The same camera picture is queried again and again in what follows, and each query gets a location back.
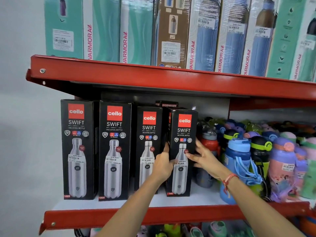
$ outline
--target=brown box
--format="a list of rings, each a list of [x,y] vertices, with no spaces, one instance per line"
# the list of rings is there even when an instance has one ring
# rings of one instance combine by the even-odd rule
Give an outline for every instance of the brown box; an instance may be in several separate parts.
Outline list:
[[[154,0],[152,65],[185,68],[190,3],[191,0]]]

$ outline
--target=red thread bracelet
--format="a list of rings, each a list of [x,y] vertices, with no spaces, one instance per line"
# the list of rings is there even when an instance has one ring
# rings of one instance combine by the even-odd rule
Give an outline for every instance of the red thread bracelet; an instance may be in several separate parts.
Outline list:
[[[227,194],[228,193],[228,198],[230,198],[230,193],[227,189],[227,185],[230,181],[231,178],[233,178],[234,176],[236,176],[238,179],[239,179],[239,176],[234,174],[234,173],[231,173],[230,175],[227,176],[227,178],[225,180],[222,180],[223,184],[224,184],[224,193]]]

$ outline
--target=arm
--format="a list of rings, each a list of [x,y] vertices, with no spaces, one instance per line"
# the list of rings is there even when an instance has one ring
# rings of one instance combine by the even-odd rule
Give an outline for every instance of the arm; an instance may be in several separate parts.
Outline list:
[[[172,170],[173,162],[169,162],[169,146],[166,143],[163,152],[156,156],[152,174],[105,224],[97,237],[135,237],[151,199]]]
[[[231,174],[231,171],[223,166],[211,151],[204,147],[198,140],[196,141],[196,151],[201,155],[186,154],[189,159],[196,162],[194,164],[196,167],[205,169],[211,176],[219,180],[225,180]],[[304,236],[294,225],[259,196],[255,195],[238,178],[231,178],[227,188],[256,236]]]

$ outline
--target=red logo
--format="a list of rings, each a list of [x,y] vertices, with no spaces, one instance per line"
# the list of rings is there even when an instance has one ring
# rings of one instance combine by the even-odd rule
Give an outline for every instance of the red logo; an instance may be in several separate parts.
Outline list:
[[[123,107],[108,105],[107,106],[107,120],[108,121],[122,121],[123,120]]]
[[[144,111],[143,125],[156,125],[156,113],[155,111]]]
[[[84,104],[68,103],[68,119],[84,119]]]
[[[179,114],[178,127],[191,127],[192,115]]]

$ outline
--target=hand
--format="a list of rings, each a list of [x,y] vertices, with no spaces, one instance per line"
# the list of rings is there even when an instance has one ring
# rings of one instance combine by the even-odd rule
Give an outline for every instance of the hand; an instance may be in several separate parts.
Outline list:
[[[187,153],[187,158],[196,162],[194,164],[195,167],[203,168],[216,179],[225,180],[227,176],[231,173],[231,171],[228,170],[225,166],[223,166],[223,164],[220,163],[218,159],[216,159],[212,152],[208,148],[203,146],[198,139],[196,139],[195,145],[195,150],[200,155],[193,155]]]
[[[174,160],[169,161],[169,145],[166,142],[163,152],[156,156],[151,175],[162,184],[171,175],[173,164]]]

